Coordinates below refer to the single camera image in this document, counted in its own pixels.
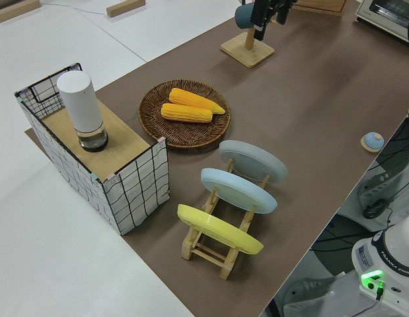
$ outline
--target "label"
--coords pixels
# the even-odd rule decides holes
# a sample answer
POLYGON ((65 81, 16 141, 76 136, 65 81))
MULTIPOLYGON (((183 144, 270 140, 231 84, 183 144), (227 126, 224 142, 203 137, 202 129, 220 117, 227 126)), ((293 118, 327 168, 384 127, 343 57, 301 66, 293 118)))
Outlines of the label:
POLYGON ((373 260, 367 249, 367 243, 355 250, 355 258, 357 259, 362 271, 367 271, 373 266, 373 260))

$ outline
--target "plate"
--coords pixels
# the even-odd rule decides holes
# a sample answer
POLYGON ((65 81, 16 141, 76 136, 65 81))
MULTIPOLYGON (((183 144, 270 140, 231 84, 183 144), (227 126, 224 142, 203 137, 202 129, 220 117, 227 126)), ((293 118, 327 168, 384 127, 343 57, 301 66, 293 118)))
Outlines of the plate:
POLYGON ((257 206, 255 213, 271 213, 278 206, 276 199, 256 184, 224 170, 204 168, 202 183, 209 191, 216 188, 217 197, 247 211, 257 206))
POLYGON ((270 174, 269 183, 276 183, 288 175, 288 169, 277 157, 252 144, 226 140, 219 145, 222 160, 233 159, 233 169, 253 180, 262 182, 270 174))
POLYGON ((178 217, 188 226, 232 248, 247 254, 257 254, 263 244, 233 225, 187 205, 178 205, 178 217))
POLYGON ((207 84, 186 79, 167 81, 153 87, 141 100, 138 118, 143 129, 154 139, 166 137, 169 147, 197 149, 222 138, 231 121, 231 109, 219 92, 207 84), (169 102, 172 88, 181 88, 210 99, 225 109, 222 115, 214 114, 210 123, 177 122, 163 119, 161 106, 169 102))

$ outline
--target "white cylindrical speaker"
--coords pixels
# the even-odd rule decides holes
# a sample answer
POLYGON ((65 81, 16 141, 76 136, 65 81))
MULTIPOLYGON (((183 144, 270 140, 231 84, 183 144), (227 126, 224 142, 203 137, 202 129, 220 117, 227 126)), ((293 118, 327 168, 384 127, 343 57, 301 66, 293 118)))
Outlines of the white cylindrical speaker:
POLYGON ((68 71, 57 79, 57 89, 81 146, 90 152, 103 150, 108 136, 91 78, 83 71, 68 71))

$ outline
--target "wooden block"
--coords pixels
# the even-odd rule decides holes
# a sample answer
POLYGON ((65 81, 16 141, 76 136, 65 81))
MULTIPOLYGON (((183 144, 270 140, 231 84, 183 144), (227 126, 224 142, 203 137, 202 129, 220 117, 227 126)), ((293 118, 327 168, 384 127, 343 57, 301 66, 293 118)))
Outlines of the wooden block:
POLYGON ((18 2, 20 2, 20 0, 0 0, 0 10, 18 2))
POLYGON ((122 13, 142 7, 143 5, 145 5, 145 0, 125 0, 117 5, 108 7, 106 11, 107 15, 112 18, 116 17, 117 15, 121 15, 122 13))
POLYGON ((0 10, 0 23, 41 7, 40 0, 24 0, 0 10))
POLYGON ((246 32, 241 33, 223 43, 221 49, 248 68, 253 68, 275 52, 275 49, 261 41, 254 41, 252 48, 248 50, 245 47, 246 37, 246 32))
POLYGON ((101 152, 87 152, 80 146, 66 108, 43 118, 43 122, 103 182, 150 146, 101 101, 98 104, 109 136, 109 142, 101 152))

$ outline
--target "wooden stand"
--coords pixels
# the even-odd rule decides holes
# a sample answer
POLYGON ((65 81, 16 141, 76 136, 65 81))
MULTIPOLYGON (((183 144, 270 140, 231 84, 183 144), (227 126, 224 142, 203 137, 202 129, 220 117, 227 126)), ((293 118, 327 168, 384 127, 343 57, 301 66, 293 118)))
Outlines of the wooden stand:
MULTIPOLYGON (((233 171, 232 165, 233 159, 230 158, 226 168, 227 172, 232 173, 233 171)), ((260 184, 261 188, 266 187, 269 177, 270 177, 269 174, 265 177, 263 182, 260 184)), ((213 190, 210 193, 210 196, 208 197, 207 201, 203 205, 202 211, 211 215, 218 201, 219 198, 216 196, 216 190, 213 190)), ((248 231, 255 211, 256 211, 255 206, 251 209, 251 211, 246 211, 245 216, 242 219, 241 225, 239 227, 242 231, 244 232, 248 231)), ((230 248, 228 254, 226 256, 223 256, 219 252, 216 252, 215 250, 212 250, 211 248, 208 248, 207 246, 201 244, 199 242, 201 235, 202 233, 199 230, 190 227, 190 230, 188 231, 188 234, 186 235, 182 243, 182 257, 185 260, 189 260, 193 253, 197 254, 198 256, 201 256, 207 261, 210 261, 211 263, 218 265, 221 268, 219 272, 219 277, 226 280, 233 269, 235 261, 237 260, 239 249, 230 248)))
POLYGON ((40 0, 24 0, 0 10, 0 23, 41 7, 40 0))
POLYGON ((248 68, 253 68, 275 52, 269 45, 254 41, 253 28, 223 43, 221 49, 248 68))

